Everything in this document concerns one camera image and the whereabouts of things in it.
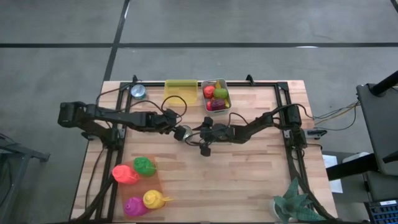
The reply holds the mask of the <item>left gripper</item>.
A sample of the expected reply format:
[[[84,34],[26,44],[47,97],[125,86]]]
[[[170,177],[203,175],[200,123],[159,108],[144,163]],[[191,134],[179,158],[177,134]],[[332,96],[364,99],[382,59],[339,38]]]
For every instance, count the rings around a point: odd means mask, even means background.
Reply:
[[[171,109],[166,109],[164,114],[153,115],[150,124],[153,132],[169,133],[177,125],[177,113]],[[174,129],[174,138],[183,141],[186,131],[183,126],[177,126]]]

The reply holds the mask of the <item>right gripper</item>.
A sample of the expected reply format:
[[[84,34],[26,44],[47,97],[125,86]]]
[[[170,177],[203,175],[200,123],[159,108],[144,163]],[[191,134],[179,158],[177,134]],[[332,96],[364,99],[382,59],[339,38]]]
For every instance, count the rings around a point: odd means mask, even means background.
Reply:
[[[214,124],[209,116],[204,117],[203,126],[200,128],[200,137],[205,142],[233,142],[234,128],[225,124]],[[211,156],[211,149],[207,144],[200,146],[200,154],[204,157]]]

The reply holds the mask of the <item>yellow toy banana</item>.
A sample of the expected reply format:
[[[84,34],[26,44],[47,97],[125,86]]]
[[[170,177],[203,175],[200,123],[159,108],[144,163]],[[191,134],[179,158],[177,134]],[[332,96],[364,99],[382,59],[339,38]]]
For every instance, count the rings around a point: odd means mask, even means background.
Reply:
[[[221,83],[220,83],[219,80],[216,81],[215,87],[216,88],[222,88],[221,87]],[[224,99],[224,101],[225,101],[225,108],[229,108],[230,107],[230,103],[229,103],[228,99],[226,98],[226,99]]]

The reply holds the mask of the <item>silver can with blue label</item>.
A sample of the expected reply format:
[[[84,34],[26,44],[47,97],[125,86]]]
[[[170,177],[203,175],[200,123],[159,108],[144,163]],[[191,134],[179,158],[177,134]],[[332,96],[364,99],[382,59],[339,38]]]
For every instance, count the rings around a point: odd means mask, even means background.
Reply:
[[[136,84],[131,87],[130,94],[134,99],[143,100],[147,95],[147,91],[144,85]]]

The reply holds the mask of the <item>green plastic squeeze bottle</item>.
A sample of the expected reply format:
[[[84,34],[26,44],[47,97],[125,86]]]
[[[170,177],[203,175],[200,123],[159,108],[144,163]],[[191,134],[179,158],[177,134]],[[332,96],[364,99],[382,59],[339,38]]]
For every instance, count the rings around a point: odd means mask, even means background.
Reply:
[[[148,157],[137,157],[133,162],[134,170],[141,176],[151,177],[156,173],[154,163]]]

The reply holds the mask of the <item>orange plastic squeeze bottle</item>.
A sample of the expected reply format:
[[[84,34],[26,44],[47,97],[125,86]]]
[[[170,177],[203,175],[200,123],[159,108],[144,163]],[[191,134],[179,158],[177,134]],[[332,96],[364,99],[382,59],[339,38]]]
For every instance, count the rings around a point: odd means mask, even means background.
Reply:
[[[127,165],[118,165],[112,170],[112,175],[118,183],[135,184],[139,180],[138,173]]]

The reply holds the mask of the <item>yellow plastic squeeze bottle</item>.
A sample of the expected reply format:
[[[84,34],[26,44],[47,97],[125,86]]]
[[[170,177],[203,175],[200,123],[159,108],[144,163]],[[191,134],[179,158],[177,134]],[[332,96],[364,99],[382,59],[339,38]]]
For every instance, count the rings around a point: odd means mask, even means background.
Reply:
[[[172,201],[170,197],[164,197],[163,193],[158,190],[148,190],[143,196],[143,203],[148,209],[160,209],[165,206],[169,201]]]

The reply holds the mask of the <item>pink plastic squeeze bottle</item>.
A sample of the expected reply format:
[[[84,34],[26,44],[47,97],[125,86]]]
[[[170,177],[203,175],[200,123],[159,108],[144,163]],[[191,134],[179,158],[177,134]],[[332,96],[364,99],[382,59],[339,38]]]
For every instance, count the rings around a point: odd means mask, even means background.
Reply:
[[[123,206],[124,213],[130,217],[138,217],[145,215],[149,209],[144,205],[144,201],[140,197],[129,198]]]

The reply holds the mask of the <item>grey plastic bin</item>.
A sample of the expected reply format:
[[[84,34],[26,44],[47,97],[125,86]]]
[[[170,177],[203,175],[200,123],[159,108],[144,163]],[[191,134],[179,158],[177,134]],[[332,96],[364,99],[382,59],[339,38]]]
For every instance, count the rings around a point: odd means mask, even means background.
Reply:
[[[219,110],[219,111],[208,111],[208,110],[206,109],[206,102],[207,102],[207,101],[213,101],[213,100],[222,99],[222,98],[215,98],[215,97],[213,97],[213,98],[211,98],[211,99],[206,99],[206,98],[203,96],[203,89],[204,89],[204,87],[206,87],[206,86],[208,86],[208,85],[211,85],[211,86],[214,86],[214,87],[215,87],[216,81],[217,81],[217,80],[220,81],[221,87],[227,89],[227,91],[228,91],[228,97],[227,97],[227,99],[228,99],[228,101],[229,101],[229,103],[230,103],[230,107],[229,107],[229,108],[225,108],[224,110]],[[205,113],[206,113],[206,114],[208,114],[209,116],[218,116],[218,115],[226,114],[226,113],[231,109],[231,107],[232,107],[232,102],[231,102],[231,98],[230,98],[230,94],[229,94],[228,85],[227,85],[226,80],[224,80],[224,79],[222,79],[222,78],[213,79],[213,80],[205,80],[205,81],[202,81],[202,83],[201,83],[200,86],[201,86],[201,93],[202,93],[203,102],[204,102],[204,106],[203,106],[203,107],[204,107],[204,110],[205,110]]]

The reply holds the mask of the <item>translucent yellow plastic bin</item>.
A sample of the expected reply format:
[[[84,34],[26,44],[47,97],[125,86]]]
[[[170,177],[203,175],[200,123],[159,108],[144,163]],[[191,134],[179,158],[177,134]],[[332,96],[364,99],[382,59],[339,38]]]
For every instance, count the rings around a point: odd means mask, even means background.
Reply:
[[[198,99],[197,80],[166,80],[164,85],[164,98],[180,96],[188,105],[195,104]]]

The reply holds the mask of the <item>translucent orange plastic tray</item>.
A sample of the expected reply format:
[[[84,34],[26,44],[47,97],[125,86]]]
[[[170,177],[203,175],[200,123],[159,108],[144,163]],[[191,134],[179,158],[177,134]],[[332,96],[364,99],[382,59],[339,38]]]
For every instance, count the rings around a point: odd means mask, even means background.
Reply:
[[[137,157],[148,157],[155,165],[156,173],[151,177],[144,177],[139,175],[139,180],[135,184],[122,184],[118,183],[118,197],[120,201],[118,205],[121,207],[122,218],[125,221],[138,221],[138,222],[163,222],[165,218],[162,216],[162,212],[165,210],[165,206],[160,209],[149,209],[149,212],[145,215],[138,217],[130,217],[124,213],[124,203],[131,197],[143,198],[144,194],[148,190],[158,190],[163,193],[164,197],[166,194],[163,191],[162,184],[160,181],[159,170],[155,157],[152,154],[133,154],[131,158],[123,162],[121,165],[127,165],[134,169],[133,162]]]

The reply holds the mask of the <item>green artificial succulent plant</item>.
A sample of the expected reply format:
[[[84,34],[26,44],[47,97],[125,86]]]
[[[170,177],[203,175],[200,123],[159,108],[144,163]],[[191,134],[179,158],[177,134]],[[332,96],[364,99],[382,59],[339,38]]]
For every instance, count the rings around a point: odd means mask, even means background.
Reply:
[[[308,199],[308,194],[299,194],[298,178],[294,178],[283,196],[273,197],[270,203],[270,211],[283,224],[289,224],[291,220],[309,222],[325,220],[324,217],[307,207],[312,203]]]

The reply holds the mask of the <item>white paper sheet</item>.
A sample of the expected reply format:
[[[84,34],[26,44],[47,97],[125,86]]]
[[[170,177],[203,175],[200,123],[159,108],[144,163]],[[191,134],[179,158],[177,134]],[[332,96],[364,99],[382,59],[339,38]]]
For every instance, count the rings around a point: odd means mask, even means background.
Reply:
[[[322,155],[323,161],[325,164],[326,168],[335,166],[338,164],[337,157],[336,156],[329,156],[329,155]],[[343,188],[341,184],[341,180],[330,180],[329,181],[330,189],[333,193],[337,194],[342,194],[343,193]]]

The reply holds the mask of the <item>backlit keyboard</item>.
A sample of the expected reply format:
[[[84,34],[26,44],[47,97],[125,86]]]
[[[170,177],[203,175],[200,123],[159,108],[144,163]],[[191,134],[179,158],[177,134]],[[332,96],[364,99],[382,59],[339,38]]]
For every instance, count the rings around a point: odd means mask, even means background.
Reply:
[[[398,200],[364,202],[372,224],[398,224]]]

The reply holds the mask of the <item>black metal table frame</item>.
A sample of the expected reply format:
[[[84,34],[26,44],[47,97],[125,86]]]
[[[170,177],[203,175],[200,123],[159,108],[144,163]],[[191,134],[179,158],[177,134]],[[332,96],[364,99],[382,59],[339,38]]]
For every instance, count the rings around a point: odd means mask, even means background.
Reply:
[[[280,105],[299,103],[311,114],[305,85],[299,81],[228,82],[232,100],[231,111],[247,121],[260,117]],[[211,156],[200,155],[191,147],[169,135],[126,130],[123,152],[110,151],[99,160],[90,189],[92,202],[104,185],[114,162],[123,163],[133,154],[152,154],[159,170],[167,202],[162,216],[166,223],[246,223],[275,222],[269,212],[273,196],[283,195],[290,184],[290,173],[284,146],[284,135],[276,128],[267,128],[253,135],[245,144],[215,144]],[[70,219],[85,212],[85,195],[96,157],[102,150],[100,140],[90,141]],[[337,217],[322,152],[309,145],[304,164],[308,185],[327,212]],[[118,205],[118,185],[107,191],[89,220],[81,223],[141,223],[125,221]]]

